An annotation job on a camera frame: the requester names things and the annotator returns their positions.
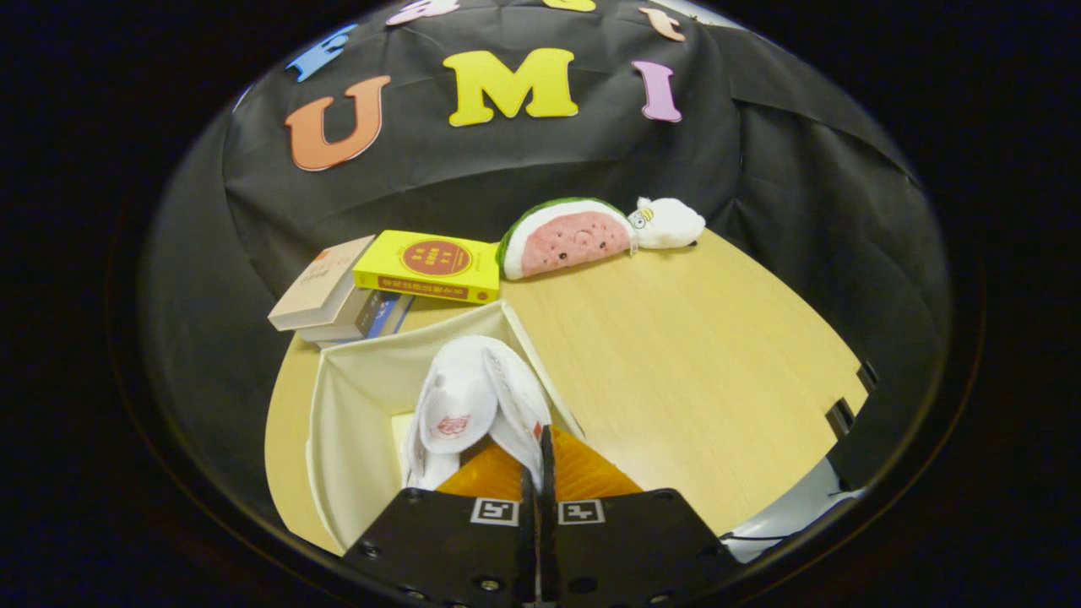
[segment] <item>table surface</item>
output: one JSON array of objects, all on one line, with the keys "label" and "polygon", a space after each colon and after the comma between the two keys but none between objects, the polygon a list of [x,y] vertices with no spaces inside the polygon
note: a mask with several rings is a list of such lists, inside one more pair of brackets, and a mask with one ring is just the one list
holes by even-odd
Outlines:
[{"label": "table surface", "polygon": [[[586,441],[643,489],[679,490],[718,534],[751,517],[858,413],[859,361],[805,302],[713,233],[520,281],[518,313]],[[409,331],[473,305],[418,298]],[[267,418],[266,470],[286,527],[337,553],[316,513],[305,444],[319,349],[294,336]]]}]

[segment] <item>blue letter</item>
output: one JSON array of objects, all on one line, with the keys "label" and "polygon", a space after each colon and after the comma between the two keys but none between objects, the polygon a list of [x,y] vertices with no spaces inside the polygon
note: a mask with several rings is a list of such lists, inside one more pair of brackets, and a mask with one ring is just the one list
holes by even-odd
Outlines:
[{"label": "blue letter", "polygon": [[295,67],[301,71],[301,76],[296,78],[296,81],[304,82],[309,76],[318,71],[319,68],[331,63],[331,60],[342,54],[342,45],[349,41],[349,37],[345,32],[355,27],[357,27],[357,24],[348,25],[335,31],[326,40],[323,40],[305,51],[299,57],[296,57],[293,63],[285,66],[285,69]]}]

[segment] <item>black cloth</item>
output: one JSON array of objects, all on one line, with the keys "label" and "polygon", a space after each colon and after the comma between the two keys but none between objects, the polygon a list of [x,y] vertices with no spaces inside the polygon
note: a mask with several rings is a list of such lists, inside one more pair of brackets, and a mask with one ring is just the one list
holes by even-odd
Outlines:
[{"label": "black cloth", "polygon": [[[358,19],[342,55],[305,82],[285,66],[306,49],[283,57],[208,128],[162,200],[143,264],[146,365],[208,475],[280,526],[263,441],[290,336],[266,315],[323,247],[384,228],[494,241],[548,199],[591,196],[629,212],[646,196],[698,210],[871,361],[879,387],[830,454],[846,481],[866,483],[931,388],[950,323],[934,212],[890,137],[814,69],[745,30],[673,14],[686,36],[677,43],[636,3],[459,3],[389,30],[396,9]],[[544,47],[575,54],[577,116],[496,110],[484,124],[449,124],[446,56],[486,49],[516,69]],[[642,115],[638,60],[673,70],[681,122]],[[325,171],[295,167],[285,117],[332,96],[326,138],[341,138],[353,125],[343,91],[381,75],[391,82],[372,146]]]}]

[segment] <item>letter m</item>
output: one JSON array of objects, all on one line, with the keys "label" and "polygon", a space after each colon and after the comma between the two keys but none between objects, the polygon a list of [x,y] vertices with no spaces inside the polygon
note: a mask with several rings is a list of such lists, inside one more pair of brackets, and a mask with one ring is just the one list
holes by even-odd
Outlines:
[{"label": "letter m", "polygon": [[469,51],[451,55],[443,65],[457,76],[458,110],[451,115],[454,127],[480,124],[495,113],[484,105],[484,93],[507,118],[513,118],[533,91],[525,114],[536,118],[574,116],[578,106],[571,101],[566,68],[574,53],[562,49],[536,49],[518,71],[503,64],[490,51]]}]

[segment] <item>white book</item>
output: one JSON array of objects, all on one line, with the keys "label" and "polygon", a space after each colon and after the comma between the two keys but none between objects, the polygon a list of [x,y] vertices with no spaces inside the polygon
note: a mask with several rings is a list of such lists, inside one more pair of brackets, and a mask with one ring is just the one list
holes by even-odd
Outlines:
[{"label": "white book", "polygon": [[273,327],[288,331],[333,323],[342,317],[343,306],[356,290],[352,266],[374,238],[336,244],[316,256],[270,310],[267,318]]},{"label": "white book", "polygon": [[413,304],[414,298],[412,295],[390,291],[376,291],[375,293],[382,295],[382,298],[379,298],[379,304],[377,312],[375,313],[375,318],[366,329],[366,335],[364,335],[364,338],[319,340],[316,341],[316,345],[320,348],[330,348],[333,346],[341,346],[342,344],[348,344],[350,342],[357,342],[358,340],[381,338],[398,333],[402,321],[405,319],[405,313],[409,312],[410,306]]},{"label": "white book", "polygon": [[378,298],[370,289],[352,288],[346,298],[345,304],[338,314],[329,323],[298,327],[296,333],[306,342],[318,342],[320,340],[360,340],[368,332],[368,327],[372,323],[373,315],[364,315],[365,308],[372,308],[374,302],[378,307]]}]

